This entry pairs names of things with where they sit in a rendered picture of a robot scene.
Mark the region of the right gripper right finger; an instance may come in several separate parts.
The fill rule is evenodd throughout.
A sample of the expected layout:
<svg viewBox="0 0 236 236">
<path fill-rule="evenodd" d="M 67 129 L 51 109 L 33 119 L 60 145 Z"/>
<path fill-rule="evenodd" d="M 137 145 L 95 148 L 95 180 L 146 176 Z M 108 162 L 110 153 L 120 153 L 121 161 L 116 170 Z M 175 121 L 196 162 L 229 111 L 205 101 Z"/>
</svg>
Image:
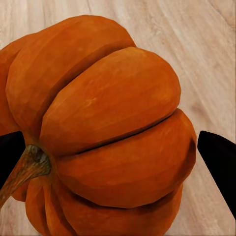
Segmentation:
<svg viewBox="0 0 236 236">
<path fill-rule="evenodd" d="M 236 220 L 236 144 L 202 130 L 197 148 Z"/>
</svg>

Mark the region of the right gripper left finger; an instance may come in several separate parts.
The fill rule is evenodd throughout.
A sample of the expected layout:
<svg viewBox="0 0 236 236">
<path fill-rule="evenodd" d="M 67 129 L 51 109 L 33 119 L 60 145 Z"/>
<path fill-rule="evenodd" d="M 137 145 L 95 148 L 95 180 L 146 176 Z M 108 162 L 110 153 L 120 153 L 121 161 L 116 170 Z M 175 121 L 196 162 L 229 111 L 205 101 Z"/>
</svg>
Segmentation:
<svg viewBox="0 0 236 236">
<path fill-rule="evenodd" d="M 22 131 L 0 136 L 0 190 L 26 149 Z"/>
</svg>

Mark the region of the pumpkin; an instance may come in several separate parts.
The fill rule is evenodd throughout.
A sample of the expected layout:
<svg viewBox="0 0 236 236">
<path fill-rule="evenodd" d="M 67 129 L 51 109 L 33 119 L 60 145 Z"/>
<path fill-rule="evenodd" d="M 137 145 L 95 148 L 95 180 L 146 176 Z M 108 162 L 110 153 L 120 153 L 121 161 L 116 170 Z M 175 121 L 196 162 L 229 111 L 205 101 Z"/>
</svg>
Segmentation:
<svg viewBox="0 0 236 236">
<path fill-rule="evenodd" d="M 44 236 L 163 236 L 196 163 L 169 62 L 116 21 L 66 18 L 0 50 L 0 136 L 26 149 L 0 190 Z"/>
</svg>

